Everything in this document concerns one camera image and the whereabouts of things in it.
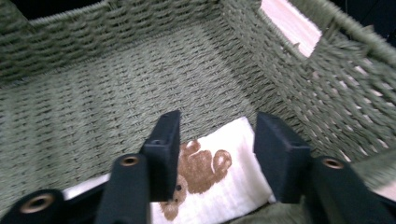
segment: woven basket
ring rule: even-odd
[[[395,180],[395,49],[325,0],[291,2],[323,33],[309,58],[258,1],[104,0],[28,21],[0,0],[0,214],[108,172],[174,109],[182,141],[263,111],[313,156],[351,160],[370,188]],[[276,204],[236,222],[300,212]]]

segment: white fabric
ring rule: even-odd
[[[261,9],[292,44],[309,57],[321,37],[319,28],[288,0],[262,0]]]
[[[219,150],[222,153],[228,152],[231,161],[229,157],[218,159],[218,162],[223,165],[231,165],[229,167],[228,165],[225,166],[228,167],[227,175],[203,193],[190,193],[186,189],[181,189],[175,193],[175,198],[179,198],[179,201],[171,202],[168,205],[163,203],[163,208],[168,211],[167,215],[170,220],[165,217],[159,203],[152,203],[152,223],[220,223],[235,217],[241,217],[267,203],[272,191],[253,153],[253,142],[254,132],[246,118],[234,120],[209,136],[198,139],[200,149],[191,156],[196,155],[196,158],[199,158],[197,153],[208,150],[212,158],[215,158]],[[194,145],[196,143],[189,142],[186,148]],[[180,160],[188,158],[182,159],[186,148],[183,149],[182,147],[180,149],[179,174],[181,173]],[[191,168],[198,160],[194,159],[183,164],[188,164]],[[217,170],[215,163],[207,158],[201,165],[210,165],[211,171],[214,173]]]
[[[396,202],[396,181],[390,182],[382,188],[375,189],[374,192]]]
[[[105,182],[107,182],[110,179],[110,174],[106,175],[101,175],[96,178],[91,178],[89,180],[86,180],[78,185],[75,185],[73,187],[70,187],[68,189],[64,190],[64,199],[65,200],[70,200],[78,195],[84,193],[85,191],[88,191],[90,189],[93,189]]]

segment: teddy bear image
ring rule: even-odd
[[[180,146],[174,198],[170,202],[160,203],[167,220],[177,217],[178,207],[186,200],[187,192],[206,192],[227,175],[227,170],[233,164],[231,155],[226,150],[218,150],[212,158],[209,150],[200,149],[197,140]]]

